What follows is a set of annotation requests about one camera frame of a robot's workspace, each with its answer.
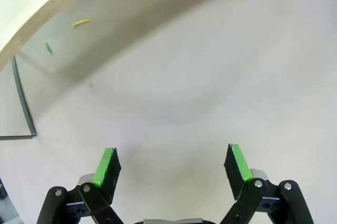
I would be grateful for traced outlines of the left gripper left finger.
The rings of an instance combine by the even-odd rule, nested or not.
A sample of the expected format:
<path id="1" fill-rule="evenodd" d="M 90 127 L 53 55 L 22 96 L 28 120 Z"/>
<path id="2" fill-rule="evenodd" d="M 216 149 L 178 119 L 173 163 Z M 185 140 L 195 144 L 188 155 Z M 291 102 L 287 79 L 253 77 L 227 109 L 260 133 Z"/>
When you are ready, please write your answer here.
<path id="1" fill-rule="evenodd" d="M 48 190 L 37 223 L 122 223 L 111 207 L 121 171 L 116 148 L 106 148 L 93 174 L 83 175 L 74 189 L 55 186 Z"/>

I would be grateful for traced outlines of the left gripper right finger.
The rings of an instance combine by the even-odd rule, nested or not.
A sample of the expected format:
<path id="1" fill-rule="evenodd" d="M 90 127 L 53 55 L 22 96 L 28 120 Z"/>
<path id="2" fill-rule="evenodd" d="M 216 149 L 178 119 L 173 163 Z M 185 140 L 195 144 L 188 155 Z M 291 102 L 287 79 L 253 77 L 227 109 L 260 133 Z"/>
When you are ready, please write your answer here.
<path id="1" fill-rule="evenodd" d="M 249 223 L 256 212 L 272 223 L 314 223 L 298 183 L 271 183 L 265 172 L 249 168 L 240 145 L 228 145 L 224 168 L 235 203 L 221 223 Z"/>

